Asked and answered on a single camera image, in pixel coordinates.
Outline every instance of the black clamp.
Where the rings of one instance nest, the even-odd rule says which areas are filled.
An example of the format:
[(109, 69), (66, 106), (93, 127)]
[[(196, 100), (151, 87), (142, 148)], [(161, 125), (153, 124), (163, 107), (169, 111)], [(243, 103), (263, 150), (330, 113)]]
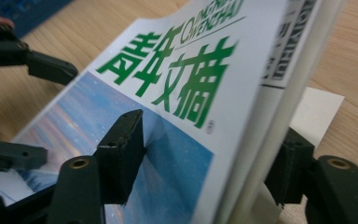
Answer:
[(70, 63), (29, 49), (20, 41), (9, 25), (0, 24), (0, 66), (27, 65), (28, 73), (62, 85), (77, 75)]
[(42, 147), (0, 142), (0, 171), (36, 169), (47, 160), (48, 151)]
[(358, 224), (358, 167), (334, 156), (313, 158), (314, 146), (290, 129), (265, 181), (275, 203), (307, 200), (309, 223)]
[(103, 205), (127, 202), (146, 153), (142, 115), (120, 116), (93, 156), (62, 165), (57, 184), (8, 207), (0, 197), (0, 224), (105, 223)]

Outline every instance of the book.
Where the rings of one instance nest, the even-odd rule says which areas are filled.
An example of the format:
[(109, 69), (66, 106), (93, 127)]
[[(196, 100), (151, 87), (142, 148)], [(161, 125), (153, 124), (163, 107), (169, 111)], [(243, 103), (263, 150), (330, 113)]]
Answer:
[(318, 27), (318, 48), (305, 52), (326, 4), (339, 5), (193, 0), (135, 21), (14, 139), (48, 149), (48, 163), (0, 173), (0, 195), (14, 203), (54, 184), (64, 161), (92, 154), (121, 114), (143, 109), (147, 153), (107, 222), (244, 220), (331, 29)]

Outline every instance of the wooden surface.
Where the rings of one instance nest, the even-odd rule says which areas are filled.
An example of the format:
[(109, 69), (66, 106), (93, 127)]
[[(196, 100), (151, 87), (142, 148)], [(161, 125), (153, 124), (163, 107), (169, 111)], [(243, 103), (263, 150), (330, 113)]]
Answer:
[[(76, 0), (23, 38), (31, 49), (80, 71), (136, 18), (159, 18), (186, 0)], [(345, 96), (316, 157), (336, 155), (358, 165), (358, 0), (348, 0), (310, 86)], [(10, 140), (62, 86), (29, 77), (25, 67), (0, 69), (0, 140)], [(286, 206), (280, 223), (305, 223), (301, 206)]]

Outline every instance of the magazine cover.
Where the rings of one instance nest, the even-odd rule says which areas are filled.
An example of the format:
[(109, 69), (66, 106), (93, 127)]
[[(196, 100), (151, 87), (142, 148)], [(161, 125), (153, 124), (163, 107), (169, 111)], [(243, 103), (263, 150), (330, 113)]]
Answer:
[(54, 184), (63, 162), (143, 109), (147, 152), (128, 203), (107, 205), (106, 221), (212, 222), (287, 2), (194, 0), (135, 21), (14, 139), (48, 149), (48, 163), (0, 173), (6, 204)]

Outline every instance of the registered trademark symbol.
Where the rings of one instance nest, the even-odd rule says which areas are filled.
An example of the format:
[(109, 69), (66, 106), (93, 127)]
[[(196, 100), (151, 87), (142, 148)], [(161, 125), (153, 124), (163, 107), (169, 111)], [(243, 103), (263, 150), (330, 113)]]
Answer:
[(206, 133), (211, 134), (214, 128), (214, 120), (209, 120), (208, 126), (206, 127)]

